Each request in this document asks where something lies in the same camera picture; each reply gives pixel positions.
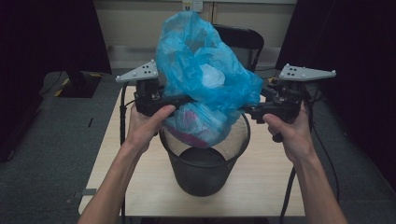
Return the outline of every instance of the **chair backrest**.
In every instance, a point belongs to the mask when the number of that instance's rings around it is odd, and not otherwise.
[[[244,67],[254,72],[260,53],[264,47],[264,39],[256,31],[238,27],[214,24],[221,40],[230,47]]]

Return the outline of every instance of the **black mesh trash can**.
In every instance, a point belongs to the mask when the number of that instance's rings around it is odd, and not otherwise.
[[[205,197],[225,184],[236,160],[250,140],[250,126],[244,114],[221,143],[210,148],[190,147],[163,129],[161,141],[167,150],[177,183],[190,195]]]

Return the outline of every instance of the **table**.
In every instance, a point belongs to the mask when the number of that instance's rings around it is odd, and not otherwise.
[[[133,99],[128,87],[126,100]],[[87,189],[98,189],[120,148],[120,96],[93,166]],[[129,123],[127,112],[126,123]],[[292,163],[281,144],[272,141],[266,124],[248,118],[250,143],[231,171],[224,187],[214,195],[195,197],[177,184],[166,150],[155,136],[138,162],[126,192],[126,216],[137,217],[278,217]],[[83,196],[82,213],[92,196]],[[304,216],[297,178],[286,216]]]

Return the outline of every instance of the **white plastic part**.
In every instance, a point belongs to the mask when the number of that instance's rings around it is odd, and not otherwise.
[[[156,78],[158,76],[157,64],[154,60],[145,63],[136,69],[125,73],[122,76],[117,76],[117,82],[137,81],[143,79]]]
[[[279,79],[290,81],[310,81],[328,77],[335,77],[336,74],[337,73],[335,72],[335,70],[328,72],[310,69],[306,67],[292,66],[287,63],[280,72]]]
[[[204,2],[203,1],[194,0],[192,2],[192,10],[194,10],[196,12],[203,12],[204,11]]]
[[[183,0],[181,2],[181,9],[183,11],[192,11],[193,10],[193,1]]]

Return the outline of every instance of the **gray carpet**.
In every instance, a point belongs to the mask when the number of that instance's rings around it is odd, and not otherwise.
[[[117,69],[113,74],[125,71]],[[59,73],[49,74],[43,91],[58,76]],[[63,74],[43,95],[44,101],[14,158],[0,163],[0,223],[78,220],[80,193],[87,184],[121,85],[114,76],[104,76],[91,99],[53,97],[65,79]],[[345,137],[342,121],[326,102],[317,102],[314,109],[315,126],[332,158],[339,178],[340,204],[349,222],[396,223],[394,191],[370,159]],[[313,136],[335,191],[329,160]],[[277,223],[278,218],[269,217],[269,221]],[[302,217],[285,219],[285,223],[304,222]]]

